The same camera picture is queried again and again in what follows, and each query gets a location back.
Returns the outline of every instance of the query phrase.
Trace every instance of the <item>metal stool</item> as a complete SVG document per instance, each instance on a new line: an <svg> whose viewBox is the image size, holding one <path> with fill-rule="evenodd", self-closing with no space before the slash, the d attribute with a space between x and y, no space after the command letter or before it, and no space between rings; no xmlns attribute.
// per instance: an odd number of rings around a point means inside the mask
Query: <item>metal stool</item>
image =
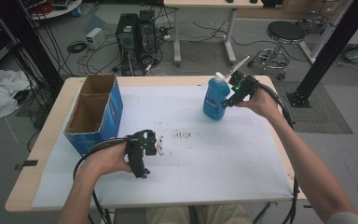
<svg viewBox="0 0 358 224"><path fill-rule="evenodd" d="M257 52L254 58L248 62L248 67L253 67L255 60L263 64L260 75L264 75L267 68L282 69L283 73L277 79L283 80L286 77L286 66L290 63L285 53L281 52L282 44L297 44L305 37L305 32L300 27L288 21L274 21L269 24L267 34L271 39L276 40L275 49L262 49Z"/></svg>
<svg viewBox="0 0 358 224"><path fill-rule="evenodd" d="M325 17L324 14L322 14L322 10L324 9L324 5L327 2L338 2L338 0L322 0L321 4L318 6L316 11L308 11L305 13L304 16L300 18L299 21L296 22L296 25L300 25L300 21L303 23L307 23L310 26L305 30L306 34L310 33L310 29L313 27L313 25L317 25L318 27L323 27L321 34L324 32L324 28L328 23L328 19Z"/></svg>

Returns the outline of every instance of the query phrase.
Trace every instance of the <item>carpet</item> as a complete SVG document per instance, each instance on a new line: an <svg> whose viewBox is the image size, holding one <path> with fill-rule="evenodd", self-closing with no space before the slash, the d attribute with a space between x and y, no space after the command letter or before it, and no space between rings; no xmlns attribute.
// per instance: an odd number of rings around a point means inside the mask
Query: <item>carpet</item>
<svg viewBox="0 0 358 224"><path fill-rule="evenodd" d="M294 92L300 82L274 81L273 84L285 103L290 105L286 93ZM289 106L296 132L353 133L322 83L316 86L309 102L309 108Z"/></svg>

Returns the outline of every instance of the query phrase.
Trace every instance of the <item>white bottle cap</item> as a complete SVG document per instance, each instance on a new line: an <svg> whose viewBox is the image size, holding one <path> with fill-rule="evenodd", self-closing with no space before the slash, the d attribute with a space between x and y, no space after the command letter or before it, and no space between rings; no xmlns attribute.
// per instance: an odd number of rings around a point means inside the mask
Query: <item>white bottle cap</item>
<svg viewBox="0 0 358 224"><path fill-rule="evenodd" d="M225 76L223 76L221 73L216 72L216 75L214 76L214 81L216 83L221 83L225 80Z"/></svg>

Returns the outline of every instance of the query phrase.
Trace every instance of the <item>forearm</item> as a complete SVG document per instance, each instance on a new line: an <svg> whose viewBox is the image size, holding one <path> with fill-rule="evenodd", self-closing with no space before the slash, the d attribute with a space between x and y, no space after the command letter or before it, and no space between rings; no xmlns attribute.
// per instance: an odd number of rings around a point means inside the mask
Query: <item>forearm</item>
<svg viewBox="0 0 358 224"><path fill-rule="evenodd" d="M339 211L357 213L330 169L286 120L276 114L269 117L268 121L281 139L301 189L321 220L326 222Z"/></svg>
<svg viewBox="0 0 358 224"><path fill-rule="evenodd" d="M74 185L62 209L61 223L88 223L91 195L97 183L98 176L93 172L78 171Z"/></svg>

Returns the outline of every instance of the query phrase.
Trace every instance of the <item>small white box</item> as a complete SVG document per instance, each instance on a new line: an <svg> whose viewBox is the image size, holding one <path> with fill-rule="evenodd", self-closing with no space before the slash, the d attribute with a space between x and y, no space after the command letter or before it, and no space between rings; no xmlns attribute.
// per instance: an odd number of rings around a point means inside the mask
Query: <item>small white box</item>
<svg viewBox="0 0 358 224"><path fill-rule="evenodd" d="M101 28L94 28L88 35L86 35L86 38L91 49L99 48L105 40L103 30Z"/></svg>

